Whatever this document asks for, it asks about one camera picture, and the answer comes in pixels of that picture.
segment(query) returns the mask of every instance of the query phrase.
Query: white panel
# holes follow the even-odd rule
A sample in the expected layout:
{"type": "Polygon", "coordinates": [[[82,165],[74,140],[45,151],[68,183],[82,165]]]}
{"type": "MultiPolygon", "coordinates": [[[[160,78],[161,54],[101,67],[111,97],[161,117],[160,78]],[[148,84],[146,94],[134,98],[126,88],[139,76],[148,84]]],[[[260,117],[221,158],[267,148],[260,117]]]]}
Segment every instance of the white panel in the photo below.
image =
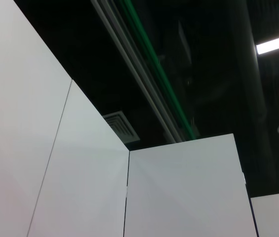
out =
{"type": "Polygon", "coordinates": [[[128,155],[73,82],[29,237],[122,237],[128,155]]]}
{"type": "Polygon", "coordinates": [[[279,194],[251,199],[260,237],[279,237],[279,194]]]}
{"type": "Polygon", "coordinates": [[[256,237],[232,135],[130,153],[125,237],[256,237]]]}
{"type": "Polygon", "coordinates": [[[0,237],[25,237],[71,79],[13,0],[0,0],[0,237]]]}

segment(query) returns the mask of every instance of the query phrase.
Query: ceiling vent grille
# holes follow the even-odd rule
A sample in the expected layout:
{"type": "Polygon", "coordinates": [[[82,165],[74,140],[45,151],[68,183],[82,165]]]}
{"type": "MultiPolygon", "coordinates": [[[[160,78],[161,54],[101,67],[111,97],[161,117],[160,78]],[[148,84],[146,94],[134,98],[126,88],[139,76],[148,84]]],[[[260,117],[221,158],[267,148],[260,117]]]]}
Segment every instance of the ceiling vent grille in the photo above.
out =
{"type": "Polygon", "coordinates": [[[104,115],[103,118],[124,144],[140,140],[122,111],[104,115]]]}

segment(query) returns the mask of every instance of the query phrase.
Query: white partition wall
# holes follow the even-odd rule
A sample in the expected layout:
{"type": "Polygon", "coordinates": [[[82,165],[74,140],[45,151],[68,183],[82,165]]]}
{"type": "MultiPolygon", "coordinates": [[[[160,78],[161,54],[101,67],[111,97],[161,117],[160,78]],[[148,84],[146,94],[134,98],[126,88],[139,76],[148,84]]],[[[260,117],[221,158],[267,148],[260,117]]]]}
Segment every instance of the white partition wall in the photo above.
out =
{"type": "Polygon", "coordinates": [[[279,194],[251,199],[260,237],[279,237],[279,194]]]}
{"type": "Polygon", "coordinates": [[[122,237],[128,156],[72,82],[29,237],[122,237]]]}
{"type": "Polygon", "coordinates": [[[232,135],[130,152],[125,237],[256,237],[232,135]]]}
{"type": "Polygon", "coordinates": [[[0,0],[0,237],[27,235],[70,82],[14,1],[0,0]]]}

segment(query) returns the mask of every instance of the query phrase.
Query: air vent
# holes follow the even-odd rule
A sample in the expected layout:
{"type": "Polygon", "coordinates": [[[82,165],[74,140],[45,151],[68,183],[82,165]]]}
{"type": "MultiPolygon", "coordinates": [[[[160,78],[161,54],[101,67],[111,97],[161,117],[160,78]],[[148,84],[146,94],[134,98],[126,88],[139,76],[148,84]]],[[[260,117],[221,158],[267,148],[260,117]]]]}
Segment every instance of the air vent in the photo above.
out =
{"type": "Polygon", "coordinates": [[[104,115],[103,118],[124,144],[140,140],[122,111],[104,115]]]}

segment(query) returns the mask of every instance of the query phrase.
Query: ceiling light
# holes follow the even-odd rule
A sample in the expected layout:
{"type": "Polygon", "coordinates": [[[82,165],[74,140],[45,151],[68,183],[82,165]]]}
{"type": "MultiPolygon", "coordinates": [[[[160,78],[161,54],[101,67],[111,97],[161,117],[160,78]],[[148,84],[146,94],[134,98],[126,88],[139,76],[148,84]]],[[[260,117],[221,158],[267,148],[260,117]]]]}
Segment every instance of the ceiling light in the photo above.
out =
{"type": "Polygon", "coordinates": [[[279,48],[279,38],[257,45],[258,54],[270,52],[270,51],[278,49],[278,48],[279,48]]]}

